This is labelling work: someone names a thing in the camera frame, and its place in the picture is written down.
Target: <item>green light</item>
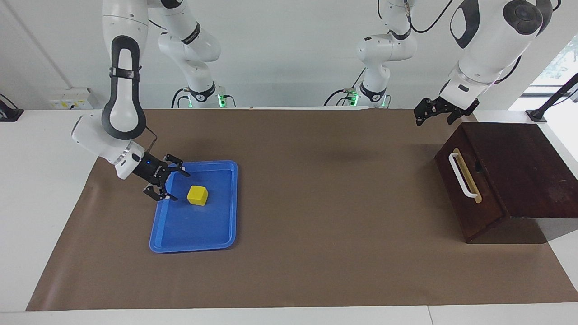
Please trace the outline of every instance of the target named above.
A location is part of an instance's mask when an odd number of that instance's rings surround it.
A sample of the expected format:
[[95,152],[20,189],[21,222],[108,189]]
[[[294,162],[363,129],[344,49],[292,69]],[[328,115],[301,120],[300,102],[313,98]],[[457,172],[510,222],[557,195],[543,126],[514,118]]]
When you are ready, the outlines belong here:
[[391,104],[391,96],[390,96],[390,95],[386,95],[386,97],[383,99],[383,103],[381,103],[381,107],[387,107],[387,108],[389,108],[389,107],[390,107],[390,104]]
[[349,105],[350,106],[357,106],[357,102],[359,101],[360,96],[357,94],[357,92],[355,91],[355,89],[350,89],[347,92],[347,96],[349,98],[351,98],[349,100]]
[[218,96],[218,102],[219,105],[223,108],[227,105],[227,100],[223,97],[223,95],[219,94]]

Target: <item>blue tray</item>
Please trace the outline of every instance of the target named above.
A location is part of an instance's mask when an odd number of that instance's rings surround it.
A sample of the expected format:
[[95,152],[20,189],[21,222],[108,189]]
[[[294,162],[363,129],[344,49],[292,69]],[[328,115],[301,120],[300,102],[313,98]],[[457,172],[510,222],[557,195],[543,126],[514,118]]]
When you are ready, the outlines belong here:
[[[237,220],[237,175],[234,161],[185,162],[187,178],[173,173],[166,182],[178,201],[157,204],[150,249],[155,253],[225,249],[235,241]],[[205,206],[191,205],[187,194],[192,185],[205,186]]]

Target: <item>window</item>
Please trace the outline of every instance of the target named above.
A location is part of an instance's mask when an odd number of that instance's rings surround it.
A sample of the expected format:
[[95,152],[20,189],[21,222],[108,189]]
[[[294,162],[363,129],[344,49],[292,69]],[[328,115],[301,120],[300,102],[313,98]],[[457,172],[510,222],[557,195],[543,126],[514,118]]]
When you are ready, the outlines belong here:
[[[578,72],[578,35],[552,60],[510,110],[540,108],[556,91]],[[549,127],[578,160],[578,104],[567,100],[550,108],[545,116]]]

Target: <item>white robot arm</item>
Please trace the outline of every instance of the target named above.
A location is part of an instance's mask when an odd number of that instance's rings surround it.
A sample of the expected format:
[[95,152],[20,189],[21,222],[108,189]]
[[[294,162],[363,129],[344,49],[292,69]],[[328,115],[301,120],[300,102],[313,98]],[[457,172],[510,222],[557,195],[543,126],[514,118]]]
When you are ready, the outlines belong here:
[[[217,86],[204,62],[218,59],[220,45],[193,18],[186,2],[103,0],[102,28],[112,64],[110,100],[102,112],[83,115],[72,130],[72,138],[113,164],[119,178],[126,179],[134,173],[147,180],[144,192],[155,200],[176,200],[166,192],[165,182],[172,172],[189,176],[182,168],[182,160],[170,154],[164,160],[157,159],[133,141],[146,128],[139,102],[139,70],[148,34],[149,8],[162,12],[168,32],[161,35],[160,47],[183,70],[193,95],[191,100],[199,107],[219,106]],[[176,166],[169,167],[167,161]]]
[[504,70],[514,64],[552,17],[550,0],[502,0],[490,16],[480,17],[478,0],[464,0],[451,19],[451,33],[465,49],[437,99],[424,98],[415,108],[418,126],[433,116],[450,113],[452,124],[469,116]]
[[[409,0],[412,8],[417,0]],[[389,28],[387,34],[371,35],[357,45],[357,57],[365,64],[365,77],[356,92],[358,105],[379,107],[386,98],[390,70],[387,62],[412,58],[417,50],[417,41],[407,20],[404,0],[381,2],[382,20]]]
[[193,17],[186,1],[173,0],[172,5],[163,5],[161,13],[168,32],[159,37],[159,48],[184,73],[193,107],[223,106],[218,91],[220,87],[213,81],[206,65],[221,56],[221,45]]

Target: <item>wooden drawer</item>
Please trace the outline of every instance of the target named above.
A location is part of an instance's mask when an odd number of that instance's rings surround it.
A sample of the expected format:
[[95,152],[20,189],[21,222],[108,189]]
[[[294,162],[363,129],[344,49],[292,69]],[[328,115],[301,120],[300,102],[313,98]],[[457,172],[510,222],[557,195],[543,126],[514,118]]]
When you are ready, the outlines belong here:
[[468,243],[544,243],[578,229],[578,181],[536,125],[463,123],[435,160]]

